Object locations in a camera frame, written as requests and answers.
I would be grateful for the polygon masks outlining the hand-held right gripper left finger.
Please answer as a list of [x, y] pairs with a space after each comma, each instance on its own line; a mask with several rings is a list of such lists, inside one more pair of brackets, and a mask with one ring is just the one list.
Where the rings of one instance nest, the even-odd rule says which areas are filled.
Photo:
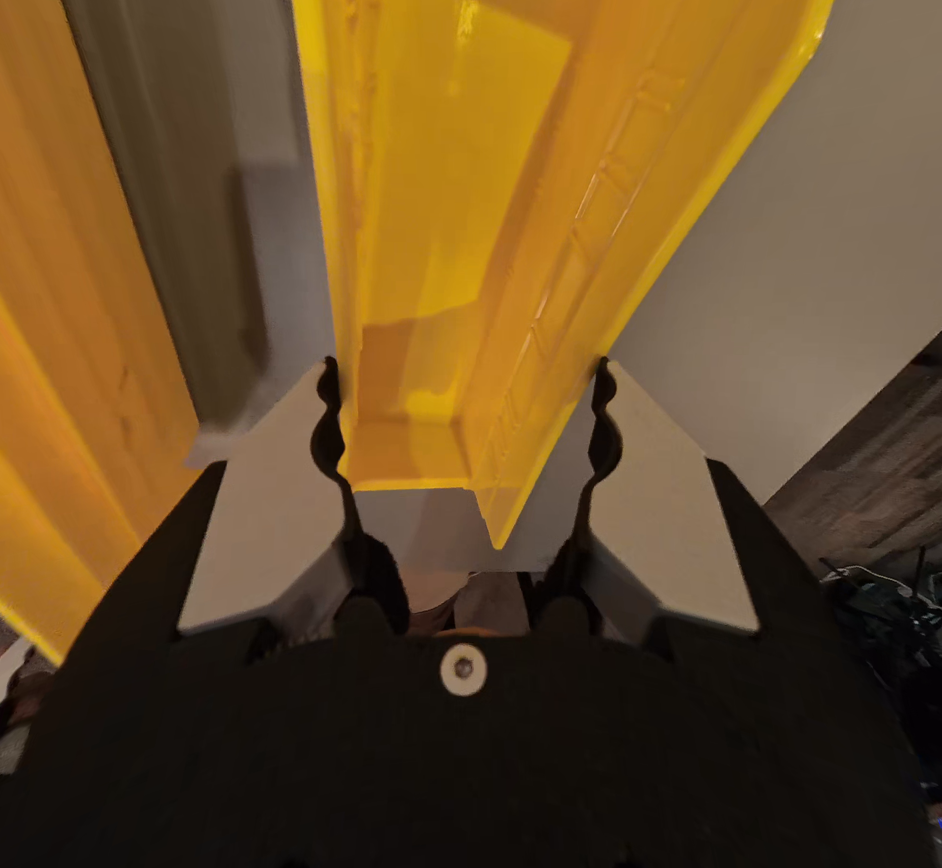
[[235, 443], [179, 615], [193, 636], [265, 619], [283, 637], [327, 637], [352, 590], [343, 561], [351, 517], [335, 477], [314, 460], [312, 438], [333, 421], [315, 364]]

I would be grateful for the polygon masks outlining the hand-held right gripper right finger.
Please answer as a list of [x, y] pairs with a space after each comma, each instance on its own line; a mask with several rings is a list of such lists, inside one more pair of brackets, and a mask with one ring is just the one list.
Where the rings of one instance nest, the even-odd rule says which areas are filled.
[[630, 375], [599, 361], [592, 468], [565, 546], [565, 591], [603, 637], [648, 637], [685, 619], [749, 637], [759, 616], [707, 458]]

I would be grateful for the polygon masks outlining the yellow transparent plastic bin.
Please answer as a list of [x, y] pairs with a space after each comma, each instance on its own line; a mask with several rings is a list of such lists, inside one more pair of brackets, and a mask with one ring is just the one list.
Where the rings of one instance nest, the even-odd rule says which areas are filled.
[[60, 664], [197, 478], [197, 419], [61, 0], [1, 0], [1, 606]]
[[501, 549], [835, 0], [291, 0], [354, 490]]

